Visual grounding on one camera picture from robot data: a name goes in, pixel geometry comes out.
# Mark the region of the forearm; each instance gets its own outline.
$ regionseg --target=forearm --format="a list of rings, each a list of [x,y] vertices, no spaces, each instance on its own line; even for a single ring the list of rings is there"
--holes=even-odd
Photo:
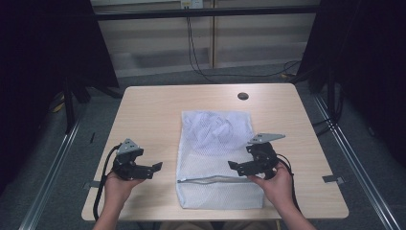
[[[120,212],[124,207],[123,203],[106,202],[102,208],[101,215],[96,221],[94,230],[114,230],[116,229],[117,221]]]
[[[289,230],[316,229],[293,205],[278,209],[278,212]]]

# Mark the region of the mesh bag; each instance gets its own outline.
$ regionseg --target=mesh bag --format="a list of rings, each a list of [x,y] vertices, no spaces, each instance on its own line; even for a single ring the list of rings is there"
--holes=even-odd
[[[250,115],[239,111],[184,111],[176,169],[180,205],[191,209],[261,208],[263,190],[230,170],[251,161]]]

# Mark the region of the black cable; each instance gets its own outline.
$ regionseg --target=black cable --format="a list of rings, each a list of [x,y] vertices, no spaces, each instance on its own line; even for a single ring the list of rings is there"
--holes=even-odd
[[[104,167],[102,169],[102,174],[101,174],[101,183],[98,188],[98,193],[96,195],[95,204],[93,205],[93,216],[95,217],[95,220],[99,219],[98,207],[99,207],[99,202],[101,201],[101,197],[102,197],[102,189],[104,187],[105,181],[107,180],[107,175],[105,174],[105,172],[107,170],[108,161],[109,161],[110,156],[113,153],[113,151],[117,150],[121,145],[122,144],[119,144],[118,146],[113,147],[113,149],[108,153],[107,158],[105,159]]]
[[[210,81],[210,82],[212,82],[212,83],[219,83],[219,82],[216,82],[216,81],[214,81],[214,80],[210,80],[210,79],[208,79],[207,77],[266,78],[266,77],[272,77],[272,76],[275,76],[275,75],[279,75],[279,74],[285,73],[287,70],[293,68],[293,67],[294,67],[295,65],[297,65],[298,63],[301,63],[300,60],[290,60],[290,61],[288,61],[287,63],[284,64],[283,70],[281,70],[281,71],[279,71],[279,72],[276,72],[276,73],[273,73],[273,74],[268,74],[268,75],[237,75],[237,74],[223,75],[223,74],[204,74],[203,71],[200,69],[200,66],[199,66],[198,61],[197,61],[196,53],[195,53],[195,50],[194,50],[194,42],[193,42],[193,36],[192,36],[192,24],[191,24],[191,19],[190,19],[189,17],[187,17],[187,22],[188,22],[188,37],[189,37],[189,61],[190,61],[190,63],[191,63],[192,69],[193,69],[193,71],[194,71],[196,74],[198,74],[198,75],[200,75],[200,76],[203,76],[207,81]],[[193,55],[194,55],[194,60],[195,60],[197,69],[195,69],[195,68],[194,68],[194,65],[192,64],[192,52],[193,52]],[[289,66],[289,67],[286,68],[286,65],[287,65],[288,63],[290,63],[290,62],[295,62],[295,63],[293,63],[291,66]]]
[[[327,118],[327,119],[323,120],[322,122],[312,124],[315,127],[324,122],[330,122],[330,124],[328,124],[325,128],[323,128],[318,133],[316,133],[316,136],[321,136],[321,135],[325,134],[326,132],[328,132],[330,129],[332,129],[333,127],[335,127],[338,124],[338,121],[340,120],[341,115],[343,113],[343,106],[344,106],[344,90],[343,90],[343,87],[341,87],[341,85],[340,85],[339,100],[338,100],[337,107],[335,109],[335,116],[334,116],[335,119],[333,120],[332,118]]]
[[[277,154],[278,156],[281,156],[284,158],[285,161],[283,161],[282,159],[278,158],[278,160],[284,164],[284,166],[287,168],[287,171],[289,172],[289,174],[292,176],[292,199],[293,199],[293,203],[295,204],[295,207],[299,210],[299,212],[302,212],[301,209],[299,208],[299,203],[298,200],[296,198],[296,193],[295,193],[295,181],[293,179],[293,172],[292,172],[292,166],[290,165],[289,160],[281,154]]]
[[[141,225],[141,223],[139,223],[139,222],[135,222],[135,223],[137,224],[139,229],[144,230],[144,227],[143,227],[143,225]]]
[[[313,67],[308,69],[306,72],[297,75],[294,79],[290,80],[289,82],[292,84],[296,84],[301,81],[306,81],[309,76],[311,76],[314,72],[320,70],[324,67],[323,63],[315,64]]]
[[[60,106],[61,104],[64,104],[65,100],[61,99],[56,105],[54,105],[52,108],[48,109],[48,112],[53,112],[58,106]]]

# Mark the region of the black curtain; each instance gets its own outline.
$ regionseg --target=black curtain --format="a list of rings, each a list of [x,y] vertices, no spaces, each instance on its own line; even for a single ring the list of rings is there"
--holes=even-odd
[[[406,166],[406,3],[322,1],[321,6],[346,10],[317,14],[298,74],[318,92],[333,73],[392,156]]]
[[[90,1],[0,3],[0,193],[25,164],[65,78],[119,86],[98,22],[70,20],[76,13],[93,13]]]

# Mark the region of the wall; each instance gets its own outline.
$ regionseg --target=wall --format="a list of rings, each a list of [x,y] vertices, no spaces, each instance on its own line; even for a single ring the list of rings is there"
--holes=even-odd
[[[95,12],[180,9],[180,1],[94,0]],[[206,0],[204,8],[318,5],[319,1]],[[301,59],[314,13],[191,18],[201,69]],[[101,21],[117,77],[191,70],[186,18]]]

